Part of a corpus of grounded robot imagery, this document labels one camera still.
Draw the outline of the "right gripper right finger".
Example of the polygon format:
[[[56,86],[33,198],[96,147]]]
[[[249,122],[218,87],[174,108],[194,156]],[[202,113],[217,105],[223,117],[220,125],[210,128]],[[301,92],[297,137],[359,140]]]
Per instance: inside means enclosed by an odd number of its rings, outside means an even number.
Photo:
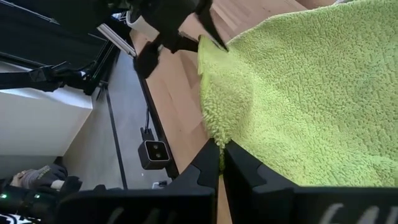
[[[226,145],[224,163],[224,182],[229,199],[289,193],[297,187],[234,141]]]

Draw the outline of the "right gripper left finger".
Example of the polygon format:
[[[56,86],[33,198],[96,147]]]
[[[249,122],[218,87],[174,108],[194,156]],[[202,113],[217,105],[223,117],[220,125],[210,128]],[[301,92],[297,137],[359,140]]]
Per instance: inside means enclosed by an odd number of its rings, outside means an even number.
[[[169,185],[169,191],[182,195],[216,195],[220,149],[209,139],[187,168]]]

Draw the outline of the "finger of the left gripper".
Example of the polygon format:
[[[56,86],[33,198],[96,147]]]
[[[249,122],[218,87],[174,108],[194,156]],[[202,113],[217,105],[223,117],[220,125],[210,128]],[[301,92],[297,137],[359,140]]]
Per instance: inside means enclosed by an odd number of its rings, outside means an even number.
[[[220,47],[227,50],[228,48],[223,39],[221,38],[210,13],[212,4],[213,0],[198,0],[197,7],[195,9],[195,14],[200,24],[207,31],[207,33],[211,35],[213,40]]]
[[[140,54],[135,58],[135,70],[140,78],[148,78],[159,63],[158,41],[147,42]]]

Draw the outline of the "lime green fluffy towel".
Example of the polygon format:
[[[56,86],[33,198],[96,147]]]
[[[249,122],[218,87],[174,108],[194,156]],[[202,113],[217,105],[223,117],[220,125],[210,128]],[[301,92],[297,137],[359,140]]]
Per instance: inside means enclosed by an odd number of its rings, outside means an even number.
[[[398,0],[270,17],[198,49],[200,103],[236,142],[298,185],[398,187]]]

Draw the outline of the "white desk panel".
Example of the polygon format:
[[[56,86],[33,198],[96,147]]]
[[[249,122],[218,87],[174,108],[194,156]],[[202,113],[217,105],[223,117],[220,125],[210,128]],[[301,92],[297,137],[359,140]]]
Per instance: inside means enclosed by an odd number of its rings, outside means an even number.
[[[70,87],[0,90],[0,156],[62,156],[93,110]]]

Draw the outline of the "person's hand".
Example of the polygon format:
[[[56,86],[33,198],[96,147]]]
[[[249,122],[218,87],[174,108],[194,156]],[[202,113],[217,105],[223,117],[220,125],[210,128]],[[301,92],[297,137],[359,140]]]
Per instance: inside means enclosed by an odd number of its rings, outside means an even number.
[[[10,185],[25,189],[48,187],[60,190],[68,177],[66,168],[50,164],[39,169],[28,169],[14,175]]]

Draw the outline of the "white frame bracket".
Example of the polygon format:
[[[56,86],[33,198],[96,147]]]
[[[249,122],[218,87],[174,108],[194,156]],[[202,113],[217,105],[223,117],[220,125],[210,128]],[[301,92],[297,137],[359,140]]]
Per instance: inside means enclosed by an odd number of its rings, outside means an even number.
[[[112,30],[108,25],[101,24],[97,29],[110,40],[120,51],[123,51],[131,58],[136,56],[136,51],[119,34]]]

